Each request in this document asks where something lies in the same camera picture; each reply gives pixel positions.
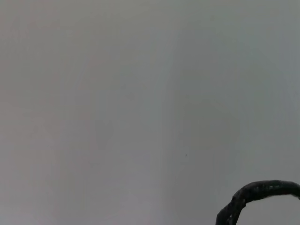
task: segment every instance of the black loop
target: black loop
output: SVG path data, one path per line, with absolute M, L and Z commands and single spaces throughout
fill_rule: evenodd
M 216 225 L 236 225 L 240 212 L 247 203 L 275 195 L 293 195 L 300 199 L 300 185 L 283 180 L 262 180 L 249 183 L 238 190 L 230 203 L 218 213 Z

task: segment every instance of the black cable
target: black cable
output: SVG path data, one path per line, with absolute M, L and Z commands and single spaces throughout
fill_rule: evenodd
M 300 199 L 300 185 L 283 180 L 262 180 L 249 183 L 238 190 L 230 203 L 218 213 L 216 225 L 236 225 L 240 212 L 247 203 L 275 195 L 292 195 Z

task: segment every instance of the coiled black cord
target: coiled black cord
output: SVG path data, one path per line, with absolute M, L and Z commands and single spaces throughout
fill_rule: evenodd
M 236 225 L 240 212 L 247 203 L 275 195 L 292 195 L 300 199 L 300 185 L 283 180 L 262 180 L 249 183 L 238 190 L 230 203 L 218 213 L 216 225 Z

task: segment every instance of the black wire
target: black wire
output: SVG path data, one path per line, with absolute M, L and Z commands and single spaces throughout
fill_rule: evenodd
M 275 195 L 292 195 L 300 199 L 300 185 L 283 180 L 262 180 L 249 183 L 238 190 L 230 203 L 218 213 L 216 225 L 236 225 L 240 212 L 247 203 Z

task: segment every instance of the white wall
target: white wall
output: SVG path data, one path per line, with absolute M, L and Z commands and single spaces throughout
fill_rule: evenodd
M 299 19 L 297 0 L 1 1 L 0 223 L 211 225 L 249 182 L 300 183 Z

